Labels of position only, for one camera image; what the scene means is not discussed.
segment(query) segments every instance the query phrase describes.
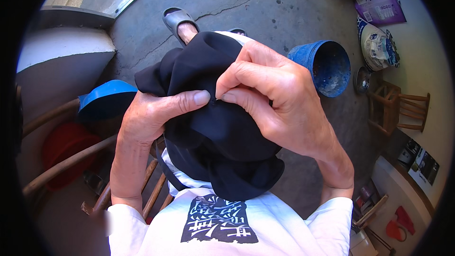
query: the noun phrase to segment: picture on wall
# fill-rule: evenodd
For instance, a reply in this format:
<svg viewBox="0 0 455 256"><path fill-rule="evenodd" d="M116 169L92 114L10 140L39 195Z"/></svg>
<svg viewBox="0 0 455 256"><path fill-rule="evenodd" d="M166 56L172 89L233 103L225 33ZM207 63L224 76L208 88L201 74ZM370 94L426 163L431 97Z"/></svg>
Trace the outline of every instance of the picture on wall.
<svg viewBox="0 0 455 256"><path fill-rule="evenodd" d="M432 190L436 175L438 174L439 164L429 154L428 151L426 151L413 139L408 142L404 148L404 151L409 153L409 156L413 161L408 171L409 175L411 175L411 177L417 182L420 188L422 188L422 190L428 194ZM400 156L400 158L406 161L408 160L408 158L404 158L402 156Z"/></svg>

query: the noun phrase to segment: right hand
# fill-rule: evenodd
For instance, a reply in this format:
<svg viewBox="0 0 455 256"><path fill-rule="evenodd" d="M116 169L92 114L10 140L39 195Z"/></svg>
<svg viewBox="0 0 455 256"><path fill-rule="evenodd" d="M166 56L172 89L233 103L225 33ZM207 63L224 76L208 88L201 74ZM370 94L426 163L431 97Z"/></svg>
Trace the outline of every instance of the right hand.
<svg viewBox="0 0 455 256"><path fill-rule="evenodd" d="M266 139L290 151L328 161L341 147L308 69L261 43L243 46L218 78L215 96L242 106Z"/></svg>

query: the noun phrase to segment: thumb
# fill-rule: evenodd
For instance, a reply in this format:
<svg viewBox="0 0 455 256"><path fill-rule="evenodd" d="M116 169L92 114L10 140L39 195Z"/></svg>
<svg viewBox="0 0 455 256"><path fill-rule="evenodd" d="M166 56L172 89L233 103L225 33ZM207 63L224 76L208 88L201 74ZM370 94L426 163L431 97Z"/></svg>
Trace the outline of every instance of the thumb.
<svg viewBox="0 0 455 256"><path fill-rule="evenodd" d="M249 89L231 88L221 96L221 100L244 108L253 117L263 135L266 129L278 121L278 115L268 104L268 98L264 99L262 95Z"/></svg>
<svg viewBox="0 0 455 256"><path fill-rule="evenodd" d="M180 116L182 114L197 110L205 106L210 100L210 93L207 90L193 90L179 93L165 98L167 118Z"/></svg>

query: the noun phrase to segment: black fabric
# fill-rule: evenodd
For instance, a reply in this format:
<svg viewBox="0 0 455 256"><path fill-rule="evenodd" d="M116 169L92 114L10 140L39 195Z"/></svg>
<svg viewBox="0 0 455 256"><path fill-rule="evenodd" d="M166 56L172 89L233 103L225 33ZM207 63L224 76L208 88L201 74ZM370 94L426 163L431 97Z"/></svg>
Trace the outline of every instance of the black fabric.
<svg viewBox="0 0 455 256"><path fill-rule="evenodd" d="M259 196L284 170L284 162L275 156L281 147L261 135L253 118L238 105L215 100L216 81L241 48L231 37L201 32L184 49L170 50L161 62L135 75L143 93L210 93L208 105L166 123L166 146L179 170L211 182L215 193L229 201Z"/></svg>

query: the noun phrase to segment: fingernail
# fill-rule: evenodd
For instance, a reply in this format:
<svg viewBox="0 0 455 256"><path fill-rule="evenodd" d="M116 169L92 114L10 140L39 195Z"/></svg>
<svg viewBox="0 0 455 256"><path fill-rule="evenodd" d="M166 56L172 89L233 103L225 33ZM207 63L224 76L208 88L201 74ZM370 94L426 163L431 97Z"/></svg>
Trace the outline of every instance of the fingernail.
<svg viewBox="0 0 455 256"><path fill-rule="evenodd" d="M228 102L228 103L236 103L237 102L237 98L230 94L230 93L225 93L221 96L221 100L225 101L225 102Z"/></svg>
<svg viewBox="0 0 455 256"><path fill-rule="evenodd" d="M202 90L194 94L194 102L197 106L205 105L210 100L210 93L207 90Z"/></svg>

